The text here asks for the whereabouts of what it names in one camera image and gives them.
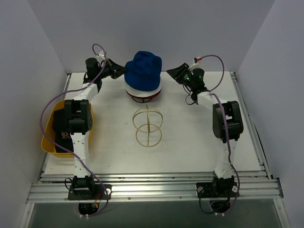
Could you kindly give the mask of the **aluminium front rail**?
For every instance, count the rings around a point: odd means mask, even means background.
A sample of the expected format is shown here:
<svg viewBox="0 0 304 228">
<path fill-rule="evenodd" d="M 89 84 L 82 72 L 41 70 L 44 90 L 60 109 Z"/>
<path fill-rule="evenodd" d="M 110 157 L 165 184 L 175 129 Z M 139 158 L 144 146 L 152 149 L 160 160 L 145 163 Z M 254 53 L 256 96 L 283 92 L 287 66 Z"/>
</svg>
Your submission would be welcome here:
<svg viewBox="0 0 304 228">
<path fill-rule="evenodd" d="M 42 175 L 31 185 L 27 203 L 68 203 L 63 175 Z M 169 174 L 103 175 L 100 179 L 112 185 L 112 202 L 192 201 L 197 198 L 196 183 L 209 182 L 210 172 Z M 240 173 L 241 200 L 283 197 L 278 179 L 264 171 Z"/>
</svg>

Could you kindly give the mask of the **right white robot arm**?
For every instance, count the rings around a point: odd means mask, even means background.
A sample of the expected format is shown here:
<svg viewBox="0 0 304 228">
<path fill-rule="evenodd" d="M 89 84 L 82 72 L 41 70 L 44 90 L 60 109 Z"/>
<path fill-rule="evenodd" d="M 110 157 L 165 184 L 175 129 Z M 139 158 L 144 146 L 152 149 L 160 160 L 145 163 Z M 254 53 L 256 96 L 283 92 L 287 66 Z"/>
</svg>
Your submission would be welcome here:
<svg viewBox="0 0 304 228">
<path fill-rule="evenodd" d="M 212 112 L 212 131 L 223 147 L 219 152 L 211 184 L 212 193 L 222 196 L 229 189 L 235 188 L 233 165 L 236 143 L 243 133 L 244 125 L 237 101 L 220 99 L 204 83 L 205 71 L 198 67 L 181 66 L 166 71 L 178 84 L 190 90 L 195 104 Z"/>
</svg>

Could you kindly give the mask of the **blue bucket hat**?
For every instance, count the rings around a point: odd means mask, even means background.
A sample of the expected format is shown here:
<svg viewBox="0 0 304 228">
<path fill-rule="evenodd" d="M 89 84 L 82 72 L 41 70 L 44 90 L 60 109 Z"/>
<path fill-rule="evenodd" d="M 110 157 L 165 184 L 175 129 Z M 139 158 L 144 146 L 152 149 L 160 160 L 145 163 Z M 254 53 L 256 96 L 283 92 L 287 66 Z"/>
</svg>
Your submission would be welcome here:
<svg viewBox="0 0 304 228">
<path fill-rule="evenodd" d="M 138 51 L 125 67 L 128 71 L 124 74 L 124 80 L 131 88 L 151 92 L 159 87 L 162 71 L 162 59 L 159 56 L 148 51 Z"/>
</svg>

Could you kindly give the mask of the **aluminium right side rail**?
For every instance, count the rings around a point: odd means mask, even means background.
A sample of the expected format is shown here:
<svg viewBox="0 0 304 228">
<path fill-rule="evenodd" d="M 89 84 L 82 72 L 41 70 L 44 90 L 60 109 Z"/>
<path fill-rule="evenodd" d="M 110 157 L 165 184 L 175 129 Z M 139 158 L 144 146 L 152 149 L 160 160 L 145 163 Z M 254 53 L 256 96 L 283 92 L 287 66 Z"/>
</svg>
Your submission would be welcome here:
<svg viewBox="0 0 304 228">
<path fill-rule="evenodd" d="M 230 72 L 229 74 L 230 74 L 230 77 L 232 79 L 232 83 L 234 85 L 238 100 L 240 102 L 240 106 L 243 110 L 243 114 L 245 116 L 244 119 L 245 119 L 245 122 L 247 124 L 248 132 L 250 134 L 251 141 L 253 143 L 257 158 L 258 158 L 259 162 L 263 164 L 267 178 L 268 179 L 273 179 L 273 175 L 272 175 L 272 173 L 269 169 L 269 166 L 268 166 L 268 163 L 267 163 L 267 160 L 266 160 L 266 156 L 265 156 L 265 153 L 264 153 L 264 150 L 263 150 L 263 146 L 261 144 L 259 135 L 258 135 L 257 130 L 256 130 L 256 126 L 255 126 L 255 124 L 254 124 L 254 122 L 253 122 L 253 120 L 250 116 L 250 113 L 248 111 L 248 108 L 246 106 L 244 98 L 243 98 L 243 96 L 240 92 L 238 82 L 237 82 L 236 73 L 235 72 Z"/>
</svg>

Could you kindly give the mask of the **yellow plastic bin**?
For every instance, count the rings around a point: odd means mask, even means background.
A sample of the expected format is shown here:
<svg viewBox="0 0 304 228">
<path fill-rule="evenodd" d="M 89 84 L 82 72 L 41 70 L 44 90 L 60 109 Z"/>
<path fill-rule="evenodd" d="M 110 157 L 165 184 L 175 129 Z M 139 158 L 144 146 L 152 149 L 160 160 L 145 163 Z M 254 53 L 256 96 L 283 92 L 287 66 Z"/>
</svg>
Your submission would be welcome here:
<svg viewBox="0 0 304 228">
<path fill-rule="evenodd" d="M 73 152 L 55 143 L 55 132 L 52 128 L 54 112 L 64 109 L 70 137 L 73 143 Z M 71 157 L 72 153 L 82 160 L 89 159 L 89 146 L 92 138 L 90 131 L 93 128 L 94 113 L 88 100 L 62 100 L 55 104 L 49 117 L 47 126 L 43 129 L 42 149 L 58 157 Z"/>
</svg>

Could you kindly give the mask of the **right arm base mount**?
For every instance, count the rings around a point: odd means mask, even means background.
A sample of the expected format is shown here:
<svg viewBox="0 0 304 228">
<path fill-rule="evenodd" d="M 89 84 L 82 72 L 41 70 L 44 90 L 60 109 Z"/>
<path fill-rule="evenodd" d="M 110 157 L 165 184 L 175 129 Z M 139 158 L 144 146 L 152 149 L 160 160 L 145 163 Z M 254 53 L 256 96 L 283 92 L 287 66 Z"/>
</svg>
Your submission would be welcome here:
<svg viewBox="0 0 304 228">
<path fill-rule="evenodd" d="M 196 191 L 199 208 L 208 215 L 225 216 L 239 197 L 239 189 L 236 183 L 232 187 L 217 190 L 211 182 L 197 182 Z M 205 210 L 202 206 L 203 199 L 209 200 L 208 210 Z"/>
</svg>

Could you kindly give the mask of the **white bucket hat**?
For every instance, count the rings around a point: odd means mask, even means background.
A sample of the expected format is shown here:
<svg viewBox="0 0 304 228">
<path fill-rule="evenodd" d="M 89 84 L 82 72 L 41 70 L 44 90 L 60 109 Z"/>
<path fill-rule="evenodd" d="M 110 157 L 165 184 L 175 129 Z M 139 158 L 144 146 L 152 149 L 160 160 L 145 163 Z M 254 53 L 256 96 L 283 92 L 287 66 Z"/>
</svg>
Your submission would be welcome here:
<svg viewBox="0 0 304 228">
<path fill-rule="evenodd" d="M 124 85 L 125 85 L 125 90 L 128 95 L 130 95 L 132 97 L 139 97 L 139 98 L 147 98 L 147 97 L 154 96 L 154 95 L 158 94 L 162 89 L 161 80 L 160 80 L 160 83 L 159 83 L 159 86 L 157 87 L 157 89 L 152 90 L 152 91 L 142 91 L 142 90 L 134 89 L 133 87 L 129 86 L 125 81 L 124 81 Z"/>
</svg>

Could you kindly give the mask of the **red bucket hat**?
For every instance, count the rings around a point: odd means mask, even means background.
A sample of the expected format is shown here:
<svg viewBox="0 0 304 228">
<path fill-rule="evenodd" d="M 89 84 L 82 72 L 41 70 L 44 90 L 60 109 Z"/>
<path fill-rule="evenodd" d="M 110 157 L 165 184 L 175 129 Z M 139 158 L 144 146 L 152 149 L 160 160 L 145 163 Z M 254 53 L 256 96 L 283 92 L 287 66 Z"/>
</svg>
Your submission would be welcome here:
<svg viewBox="0 0 304 228">
<path fill-rule="evenodd" d="M 154 91 L 140 91 L 140 90 L 126 90 L 127 94 L 131 96 L 136 96 L 136 97 L 149 97 L 153 96 L 154 98 L 157 97 L 160 93 L 161 90 L 154 90 Z"/>
</svg>

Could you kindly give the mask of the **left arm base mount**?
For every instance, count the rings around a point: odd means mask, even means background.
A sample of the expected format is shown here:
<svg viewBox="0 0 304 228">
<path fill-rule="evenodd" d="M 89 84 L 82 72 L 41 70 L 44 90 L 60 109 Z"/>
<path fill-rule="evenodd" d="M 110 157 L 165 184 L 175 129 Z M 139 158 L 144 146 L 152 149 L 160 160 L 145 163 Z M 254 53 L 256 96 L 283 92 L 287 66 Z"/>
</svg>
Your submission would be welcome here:
<svg viewBox="0 0 304 228">
<path fill-rule="evenodd" d="M 68 200 L 93 200 L 93 203 L 79 203 L 79 216 L 89 218 L 105 209 L 112 195 L 112 186 L 95 183 L 93 176 L 66 178 L 64 185 L 68 190 Z"/>
</svg>

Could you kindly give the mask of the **aluminium rail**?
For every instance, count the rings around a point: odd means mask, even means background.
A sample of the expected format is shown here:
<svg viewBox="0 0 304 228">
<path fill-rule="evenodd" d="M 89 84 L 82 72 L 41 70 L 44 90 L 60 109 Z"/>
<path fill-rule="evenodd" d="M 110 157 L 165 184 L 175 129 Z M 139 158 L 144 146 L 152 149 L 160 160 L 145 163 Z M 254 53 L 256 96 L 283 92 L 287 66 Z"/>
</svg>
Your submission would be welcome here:
<svg viewBox="0 0 304 228">
<path fill-rule="evenodd" d="M 229 74 L 230 74 L 230 77 L 232 79 L 232 83 L 234 85 L 238 100 L 240 102 L 240 106 L 243 110 L 243 114 L 245 116 L 244 119 L 245 119 L 245 122 L 247 124 L 248 132 L 250 134 L 251 141 L 253 143 L 257 158 L 258 158 L 259 162 L 263 164 L 267 178 L 268 179 L 273 179 L 273 175 L 272 175 L 272 173 L 269 169 L 269 166 L 268 166 L 268 163 L 267 163 L 267 160 L 266 160 L 266 156 L 265 156 L 265 153 L 264 153 L 264 150 L 263 150 L 263 146 L 261 144 L 259 135 L 258 135 L 257 130 L 256 130 L 256 126 L 255 126 L 255 124 L 254 124 L 254 122 L 253 122 L 253 120 L 250 116 L 250 113 L 248 111 L 248 108 L 246 106 L 244 98 L 243 98 L 243 96 L 240 92 L 238 82 L 237 82 L 236 73 L 235 72 L 230 72 Z"/>
<path fill-rule="evenodd" d="M 42 175 L 31 185 L 27 203 L 68 203 L 63 175 Z M 103 175 L 100 179 L 112 185 L 112 202 L 192 201 L 197 198 L 196 183 L 209 182 L 210 172 L 169 174 Z M 283 197 L 278 179 L 264 171 L 240 173 L 241 200 Z"/>
</svg>

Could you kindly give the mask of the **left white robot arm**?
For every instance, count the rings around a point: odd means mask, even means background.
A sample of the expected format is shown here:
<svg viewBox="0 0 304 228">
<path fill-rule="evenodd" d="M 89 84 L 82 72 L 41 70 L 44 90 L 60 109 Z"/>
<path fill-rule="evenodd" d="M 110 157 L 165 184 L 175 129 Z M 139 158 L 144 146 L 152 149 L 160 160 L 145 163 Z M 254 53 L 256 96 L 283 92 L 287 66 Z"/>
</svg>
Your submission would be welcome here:
<svg viewBox="0 0 304 228">
<path fill-rule="evenodd" d="M 91 199 L 96 193 L 94 176 L 89 171 L 88 143 L 93 127 L 91 101 L 100 92 L 104 78 L 117 79 L 128 69 L 109 58 L 98 62 L 91 57 L 85 64 L 82 89 L 74 98 L 66 99 L 62 109 L 54 112 L 52 128 L 55 132 L 55 151 L 71 152 L 75 158 L 71 190 L 78 190 L 84 199 Z"/>
</svg>

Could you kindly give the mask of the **black embroidered cap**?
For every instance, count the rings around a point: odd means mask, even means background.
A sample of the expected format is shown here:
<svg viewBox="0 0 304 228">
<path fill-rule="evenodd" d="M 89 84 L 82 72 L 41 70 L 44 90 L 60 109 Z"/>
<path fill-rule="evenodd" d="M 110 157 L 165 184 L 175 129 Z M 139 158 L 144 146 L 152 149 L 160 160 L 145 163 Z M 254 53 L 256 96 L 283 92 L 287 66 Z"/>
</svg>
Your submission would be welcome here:
<svg viewBox="0 0 304 228">
<path fill-rule="evenodd" d="M 73 143 L 65 120 L 64 109 L 54 112 L 52 128 L 55 132 L 55 143 L 73 152 Z"/>
</svg>

